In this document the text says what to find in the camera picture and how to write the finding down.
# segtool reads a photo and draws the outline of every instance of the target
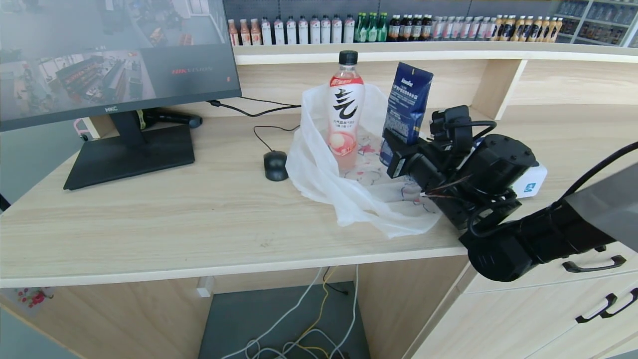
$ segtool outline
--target monitor stand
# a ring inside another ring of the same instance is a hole
[[[142,133],[136,111],[110,115],[120,136],[85,142],[64,184],[76,190],[98,183],[159,171],[195,161],[190,127]]]

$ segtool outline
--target desk surface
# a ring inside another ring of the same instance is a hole
[[[524,141],[549,169],[540,195],[523,200],[516,217],[549,204],[586,169],[634,141],[636,108],[508,109],[497,132]],[[615,117],[600,121],[612,109]],[[265,179],[267,150],[252,127],[292,127],[298,118],[206,119],[193,131],[195,164],[74,192],[62,190],[71,157],[0,217],[0,286],[133,282],[465,253],[444,218],[426,234],[388,240],[369,224],[339,227],[331,206],[302,197],[291,181]],[[262,129],[262,136],[283,150],[292,140],[275,129]]]

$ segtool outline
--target black handle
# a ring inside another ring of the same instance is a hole
[[[621,265],[623,265],[625,262],[627,262],[625,257],[623,257],[621,255],[613,256],[613,257],[611,257],[611,260],[614,261],[614,264],[612,264],[610,266],[604,266],[604,267],[581,268],[581,267],[578,266],[578,264],[576,264],[576,263],[574,263],[572,261],[563,263],[563,267],[565,267],[565,270],[570,272],[570,273],[585,273],[587,271],[599,271],[599,270],[608,270],[608,269],[618,268]]]
[[[585,318],[583,316],[578,316],[576,317],[576,323],[582,324],[582,323],[587,323],[588,321],[596,318],[597,316],[601,316],[603,312],[606,312],[607,309],[609,309],[609,307],[611,307],[612,305],[614,305],[614,303],[616,303],[616,300],[618,299],[617,296],[614,295],[614,293],[608,294],[605,299],[607,300],[607,305],[600,310],[600,312],[592,315],[589,318]]]
[[[613,312],[613,313],[608,312],[607,309],[609,309],[609,307],[607,307],[607,308],[605,308],[605,310],[602,313],[600,313],[600,317],[601,318],[611,318],[611,317],[615,316],[616,314],[622,312],[623,310],[629,308],[629,306],[631,304],[634,304],[634,302],[638,300],[638,288],[634,288],[630,293],[632,294],[632,296],[634,296],[632,298],[632,301],[630,301],[629,303],[627,303],[627,305],[625,305],[624,307],[618,309],[616,312]]]

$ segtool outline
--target yellow cable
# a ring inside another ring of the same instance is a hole
[[[317,325],[317,323],[319,323],[319,321],[321,320],[321,316],[323,315],[323,306],[325,305],[325,301],[326,301],[326,299],[328,299],[328,295],[330,294],[328,292],[328,289],[325,288],[325,284],[328,283],[328,280],[330,280],[330,277],[332,277],[334,272],[337,271],[337,268],[339,268],[339,266],[334,267],[334,270],[332,271],[332,273],[328,274],[328,277],[326,277],[324,282],[323,282],[323,291],[325,292],[325,295],[323,296],[323,301],[321,302],[321,308],[319,309],[319,317],[317,318],[317,320],[311,326],[308,327],[308,329],[306,329],[305,332],[303,332],[301,334],[301,337],[303,337],[306,333],[310,332],[315,327],[315,325]],[[299,344],[297,346],[299,346],[300,348],[304,348],[304,349],[318,349],[318,350],[322,351],[325,354],[326,359],[330,359],[328,353],[325,350],[323,350],[322,348],[319,348],[319,347],[304,347],[304,346],[301,346]]]

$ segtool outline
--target green bottle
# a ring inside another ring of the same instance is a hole
[[[388,13],[381,13],[381,18],[379,19],[379,24],[376,27],[376,41],[385,42],[385,39],[388,37]]]
[[[361,29],[366,28],[366,13],[359,13],[359,19],[357,20],[357,28],[355,29],[355,42],[366,42],[366,37],[361,39]]]
[[[370,13],[367,23],[367,41],[376,42],[376,13]]]

